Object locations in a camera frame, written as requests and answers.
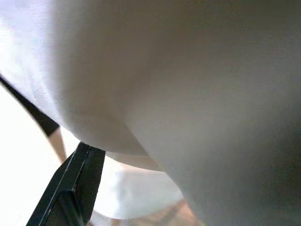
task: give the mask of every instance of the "black metal frame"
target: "black metal frame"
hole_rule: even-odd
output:
[[[105,151],[80,143],[57,169],[27,226],[84,226],[91,218]]]

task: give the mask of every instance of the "white fabric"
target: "white fabric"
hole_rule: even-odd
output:
[[[70,156],[79,140],[62,127],[61,134],[66,155]],[[180,189],[166,173],[129,166],[106,156],[94,210],[114,219],[139,218],[182,198]]]
[[[300,1],[1,1],[0,70],[75,136],[146,153],[209,225],[300,224]]]
[[[24,226],[60,166],[27,111],[0,85],[1,225]]]

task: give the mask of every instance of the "white cloth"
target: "white cloth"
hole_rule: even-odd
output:
[[[0,84],[1,225],[24,226],[60,166],[44,132]]]
[[[61,135],[66,155],[70,156],[79,140],[62,127]],[[139,218],[182,198],[180,189],[166,173],[133,167],[106,156],[94,210],[113,219]]]
[[[300,224],[300,1],[1,1],[0,70],[90,145],[148,154],[209,225]]]

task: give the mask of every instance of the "floor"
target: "floor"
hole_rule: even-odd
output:
[[[64,145],[60,137],[60,130],[57,129],[51,136],[49,141],[54,147],[56,154],[61,162],[66,158]],[[153,213],[143,218],[118,220],[110,219],[97,212],[93,212],[89,226],[204,226],[190,210],[187,202],[182,200],[177,204],[166,208],[157,213]]]

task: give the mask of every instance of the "wooden floor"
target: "wooden floor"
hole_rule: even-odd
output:
[[[49,141],[63,162],[66,156],[59,130],[49,137]],[[204,226],[204,224],[193,215],[186,201],[182,200],[157,213],[130,220],[110,219],[94,211],[88,226]]]

